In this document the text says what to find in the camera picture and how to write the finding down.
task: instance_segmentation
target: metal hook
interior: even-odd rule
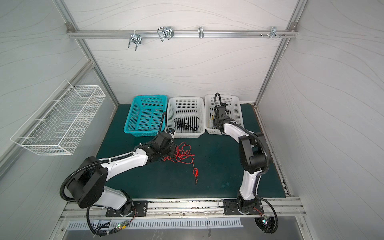
[[[134,31],[133,34],[131,34],[131,38],[129,39],[128,48],[133,42],[134,44],[136,44],[135,46],[135,51],[136,51],[138,45],[141,44],[141,40],[142,40],[141,36],[139,34],[136,34],[136,31]]]
[[[157,29],[157,34],[160,37],[160,40],[163,42],[164,39],[167,37],[168,40],[170,40],[175,33],[173,32],[173,29],[171,26],[162,26]]]
[[[197,31],[199,32],[199,38],[203,38],[204,37],[204,29],[203,27],[198,27],[197,28]]]
[[[270,37],[270,38],[274,38],[274,37],[280,37],[280,35],[279,34],[277,34],[276,33],[276,27],[274,26],[272,29],[271,29],[271,33],[270,34],[268,34],[268,36]]]

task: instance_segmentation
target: white plastic basket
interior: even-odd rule
[[[237,124],[244,126],[243,114],[241,113],[240,100],[236,96],[221,95],[221,102],[226,103],[226,109],[228,110],[229,116],[236,121]],[[220,130],[213,126],[212,120],[215,114],[215,95],[208,94],[205,96],[205,128],[209,134],[221,135]]]
[[[197,131],[187,128],[178,128],[175,138],[197,138],[205,132],[204,102],[197,97],[171,98],[167,109],[167,126],[175,128],[179,122],[185,122]]]
[[[49,99],[11,137],[37,155],[72,155],[105,99],[98,85],[58,87]],[[57,100],[50,98],[62,92]]]

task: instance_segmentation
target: bracket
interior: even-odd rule
[[[223,200],[223,208],[224,208],[224,214],[225,215],[260,215],[260,213],[253,209],[255,207],[257,210],[259,210],[262,214],[264,214],[264,209],[261,200],[257,199],[256,203],[254,205],[250,206],[247,209],[244,209],[248,213],[242,213],[238,209],[237,202],[234,202],[230,199],[224,199]]]
[[[133,215],[135,215],[135,217],[145,217],[145,215],[147,214],[148,201],[133,201],[133,206],[136,210],[136,215],[135,215],[135,212],[132,211],[132,212],[130,212],[130,214],[128,214],[127,217],[133,217]],[[111,209],[111,208],[107,209],[105,216],[106,217],[121,217],[121,215],[119,215],[116,212],[116,210]]]
[[[274,37],[279,38],[279,37],[281,37],[281,35],[280,35],[280,34],[277,34],[276,31],[277,31],[276,27],[275,27],[275,26],[272,27],[272,29],[271,29],[271,33],[268,34],[269,38],[274,38]]]
[[[74,32],[74,26],[72,25],[72,23],[65,23],[65,26],[67,27],[67,33]]]
[[[203,38],[204,37],[204,29],[203,27],[198,27],[197,28],[197,31],[199,32],[199,38]]]
[[[170,40],[175,33],[173,32],[173,29],[171,26],[162,26],[157,29],[157,34],[160,37],[160,40],[163,42],[164,39],[167,37],[168,40]]]
[[[292,22],[289,26],[289,31],[296,31],[297,28],[297,22]]]
[[[128,48],[131,45],[131,43],[134,43],[134,44],[136,44],[136,46],[135,46],[135,51],[136,51],[138,45],[141,44],[141,40],[142,40],[141,36],[134,32],[133,34],[131,34],[131,38],[129,39]]]

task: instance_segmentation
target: floor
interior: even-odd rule
[[[302,235],[295,217],[279,217],[279,228],[273,234],[264,234],[255,225],[253,217],[241,218],[241,228],[204,228],[204,229],[146,229],[123,230],[102,239],[114,240],[233,240],[233,239],[263,239],[263,240],[302,240]],[[63,240],[93,240],[89,230],[66,231]]]
[[[132,151],[139,143],[153,137],[134,137],[123,131],[130,104],[121,104],[97,154],[97,158],[112,157]],[[244,127],[260,132],[256,114],[250,104],[241,105]],[[199,138],[175,139],[176,144],[186,142],[195,154],[195,167],[199,170],[195,184],[192,165],[171,161],[154,162],[121,173],[106,185],[125,190],[132,198],[200,198],[236,197],[242,184],[243,169],[239,160],[238,144],[229,136],[205,132]],[[261,197],[285,197],[274,164],[260,180]]]

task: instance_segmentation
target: green mat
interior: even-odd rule
[[[124,133],[130,106],[119,105],[97,158],[130,152],[134,146],[153,138]],[[260,132],[252,105],[242,104],[241,109],[245,128]],[[197,185],[192,165],[171,161],[153,162],[131,169],[111,178],[106,185],[125,190],[132,198],[236,197],[243,179],[238,143],[230,136],[207,132],[199,138],[175,139],[176,144],[182,142],[191,145],[191,153],[195,154],[194,164],[199,170]],[[258,194],[261,197],[285,197],[273,163],[260,180]]]

